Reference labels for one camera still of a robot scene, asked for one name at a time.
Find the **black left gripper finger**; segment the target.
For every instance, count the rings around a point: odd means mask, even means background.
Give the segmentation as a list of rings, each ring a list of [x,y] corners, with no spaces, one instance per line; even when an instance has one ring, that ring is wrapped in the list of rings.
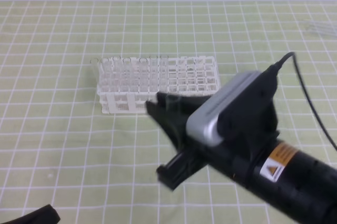
[[[60,220],[57,211],[48,204],[19,218],[3,222],[3,224],[57,224]]]

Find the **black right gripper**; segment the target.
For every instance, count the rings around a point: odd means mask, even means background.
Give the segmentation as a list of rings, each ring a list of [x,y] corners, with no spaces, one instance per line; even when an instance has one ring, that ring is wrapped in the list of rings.
[[[277,115],[273,103],[253,116],[233,137],[215,147],[201,144],[186,134],[187,119],[211,96],[180,96],[180,102],[168,105],[167,94],[158,92],[157,102],[145,102],[147,114],[163,129],[177,155],[157,168],[158,180],[176,189],[187,178],[206,165],[241,186],[252,189],[261,179],[259,174],[266,155],[277,142]]]

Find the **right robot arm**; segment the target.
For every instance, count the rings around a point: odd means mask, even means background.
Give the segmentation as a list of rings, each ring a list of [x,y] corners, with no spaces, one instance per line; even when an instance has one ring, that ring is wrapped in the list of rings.
[[[177,155],[157,168],[158,180],[176,189],[209,165],[255,196],[299,223],[336,223],[336,169],[300,151],[293,150],[276,181],[262,175],[266,162],[286,144],[279,140],[272,100],[233,102],[220,113],[215,130],[220,143],[210,147],[189,136],[188,118],[209,104],[210,96],[179,97],[177,108],[166,107],[165,93],[145,107],[164,130]]]

